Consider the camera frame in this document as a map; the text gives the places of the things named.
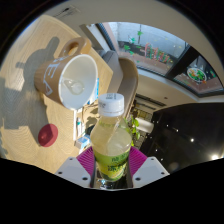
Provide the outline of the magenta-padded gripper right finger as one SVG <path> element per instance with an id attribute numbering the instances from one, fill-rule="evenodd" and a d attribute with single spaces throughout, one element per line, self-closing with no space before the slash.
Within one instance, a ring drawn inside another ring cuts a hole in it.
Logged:
<path id="1" fill-rule="evenodd" d="M 127 166 L 129 188 L 140 188 L 168 175 L 156 157 L 147 157 L 134 147 L 130 149 Z"/>

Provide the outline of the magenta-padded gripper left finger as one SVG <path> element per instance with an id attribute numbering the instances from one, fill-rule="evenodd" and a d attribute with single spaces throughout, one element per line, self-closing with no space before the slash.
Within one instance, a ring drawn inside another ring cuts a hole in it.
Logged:
<path id="1" fill-rule="evenodd" d="M 96 162 L 93 149 L 89 147 L 77 157 L 68 157 L 55 174 L 84 188 L 93 188 Z"/>

